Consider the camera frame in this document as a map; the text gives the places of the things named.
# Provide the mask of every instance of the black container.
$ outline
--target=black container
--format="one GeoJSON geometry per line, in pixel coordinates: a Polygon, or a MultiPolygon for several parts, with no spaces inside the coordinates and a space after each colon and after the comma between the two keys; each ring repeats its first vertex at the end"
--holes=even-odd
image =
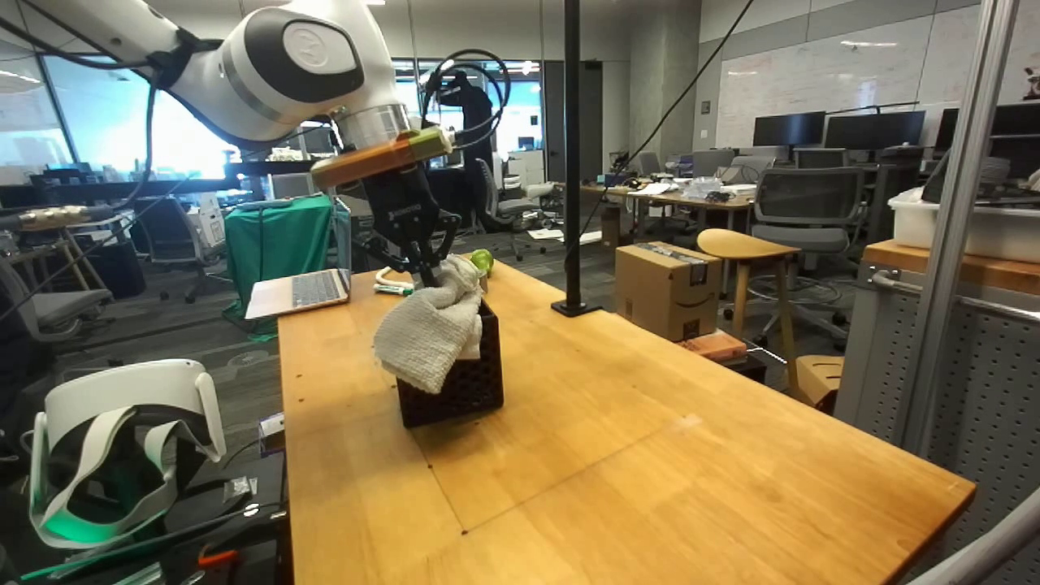
{"type": "Polygon", "coordinates": [[[479,314],[483,323],[480,359],[454,359],[443,392],[421,392],[407,381],[397,381],[399,423],[407,430],[500,410],[503,384],[500,384],[496,314],[487,304],[480,304],[479,314]]]}

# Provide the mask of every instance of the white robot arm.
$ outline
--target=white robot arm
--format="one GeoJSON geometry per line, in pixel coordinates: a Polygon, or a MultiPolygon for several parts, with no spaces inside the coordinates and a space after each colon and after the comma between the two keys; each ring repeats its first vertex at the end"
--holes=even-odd
{"type": "Polygon", "coordinates": [[[408,131],[394,60],[365,0],[293,0],[246,12],[220,43],[144,0],[30,0],[95,50],[174,94],[241,150],[279,142],[307,118],[336,118],[356,150],[408,131]]]}

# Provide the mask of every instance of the cardboard box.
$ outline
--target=cardboard box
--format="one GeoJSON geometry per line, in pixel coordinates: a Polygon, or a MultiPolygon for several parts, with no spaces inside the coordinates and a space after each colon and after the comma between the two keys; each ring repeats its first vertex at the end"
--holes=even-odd
{"type": "Polygon", "coordinates": [[[718,327],[720,263],[664,240],[615,250],[615,304],[626,323],[668,341],[718,327]]]}

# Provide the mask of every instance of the floor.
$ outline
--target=floor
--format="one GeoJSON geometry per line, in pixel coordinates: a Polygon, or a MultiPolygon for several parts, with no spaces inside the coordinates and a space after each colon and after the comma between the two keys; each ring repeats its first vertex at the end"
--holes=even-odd
{"type": "MultiPolygon", "coordinates": [[[[564,250],[560,240],[528,240],[507,235],[463,232],[454,240],[454,250],[490,248],[496,259],[519,267],[522,272],[564,286],[564,250]]],[[[601,240],[581,242],[581,304],[615,310],[615,250],[601,240]]],[[[108,304],[96,327],[79,344],[65,344],[54,358],[54,367],[30,384],[30,392],[42,397],[53,384],[81,378],[90,371],[151,359],[151,358],[199,358],[220,397],[220,417],[232,450],[253,449],[255,419],[279,413],[279,384],[276,384],[276,337],[273,327],[242,325],[236,314],[236,294],[220,272],[212,271],[196,301],[186,301],[183,293],[190,283],[189,272],[158,272],[147,271],[147,290],[139,294],[118,300],[108,304]]],[[[798,286],[814,286],[814,304],[849,310],[849,286],[841,279],[798,279],[798,286]]],[[[752,317],[754,332],[768,323],[768,311],[752,317]]],[[[804,353],[838,353],[841,349],[813,327],[798,327],[804,353]]],[[[768,384],[783,381],[783,367],[768,371],[768,384]]],[[[48,556],[25,551],[31,546],[31,531],[20,512],[25,497],[24,469],[0,469],[4,497],[0,517],[20,517],[4,534],[8,556],[24,556],[25,565],[38,565],[48,556]]]]}

